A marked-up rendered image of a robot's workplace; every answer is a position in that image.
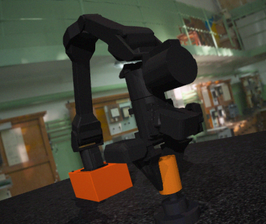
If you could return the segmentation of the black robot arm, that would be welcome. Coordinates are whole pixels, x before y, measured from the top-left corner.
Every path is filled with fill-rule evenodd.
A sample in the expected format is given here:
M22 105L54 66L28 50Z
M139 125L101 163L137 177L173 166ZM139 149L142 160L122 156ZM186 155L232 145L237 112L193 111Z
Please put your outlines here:
M83 172L108 165L103 162L98 147L104 145L103 130L92 106L90 59L98 39L108 44L109 53L118 61L142 60L124 64L119 73L119 79L126 80L131 102L189 85L196 79L198 71L196 59L181 46L179 39L162 43L150 28L124 26L99 14L81 15L67 27L63 45L72 61L76 105L71 146L73 152L80 151L84 165L80 171ZM165 102L163 108L158 107L158 102L150 105L149 135L159 135L160 132L175 140L196 135L198 124L204 119L200 104L187 103L185 108L176 108L172 99ZM91 143L96 144L89 145ZM89 146L79 148L86 144Z

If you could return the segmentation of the dark stepped round pedestal with shaft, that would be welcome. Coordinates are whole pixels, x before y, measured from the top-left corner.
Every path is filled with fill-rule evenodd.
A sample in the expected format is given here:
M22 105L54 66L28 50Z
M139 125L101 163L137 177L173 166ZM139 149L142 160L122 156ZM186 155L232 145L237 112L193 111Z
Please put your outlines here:
M169 194L162 201L163 207L154 212L155 224L193 224L200 218L196 201L187 200L183 194Z

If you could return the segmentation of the orange cylinder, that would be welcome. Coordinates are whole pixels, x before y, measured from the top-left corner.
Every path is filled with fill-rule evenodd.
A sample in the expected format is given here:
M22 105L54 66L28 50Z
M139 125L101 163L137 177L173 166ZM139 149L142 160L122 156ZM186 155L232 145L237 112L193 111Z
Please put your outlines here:
M182 189L175 157L175 155L162 156L158 161L163 183L163 191L159 191L160 194L173 194Z

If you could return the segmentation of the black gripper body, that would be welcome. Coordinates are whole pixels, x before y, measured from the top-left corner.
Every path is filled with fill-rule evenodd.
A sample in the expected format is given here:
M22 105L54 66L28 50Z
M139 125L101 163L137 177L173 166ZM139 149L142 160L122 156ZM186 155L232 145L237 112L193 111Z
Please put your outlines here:
M155 154L154 146L165 142L180 143L184 140L175 140L171 136L162 134L150 136L148 131L148 115L151 103L158 102L158 107L166 106L165 94L153 95L139 100L132 101L132 107L128 109L129 115L134 114L138 131L134 133L135 138L128 140L121 140L105 146L104 158L109 164L126 164L140 158L146 158Z

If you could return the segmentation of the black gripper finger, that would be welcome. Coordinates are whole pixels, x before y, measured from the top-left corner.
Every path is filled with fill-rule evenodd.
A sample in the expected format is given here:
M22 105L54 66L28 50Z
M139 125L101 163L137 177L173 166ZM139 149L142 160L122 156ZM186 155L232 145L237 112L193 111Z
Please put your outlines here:
M149 179L157 191L163 191L162 176L159 169L159 159L161 153L155 153L146 158L140 158L132 163L140 169L140 171Z
M179 178L181 179L182 172L182 159L184 156L184 151L187 148L189 142L192 141L192 138L188 138L180 143L170 143L170 144L161 144L160 147L164 156L175 155L176 163L178 165Z

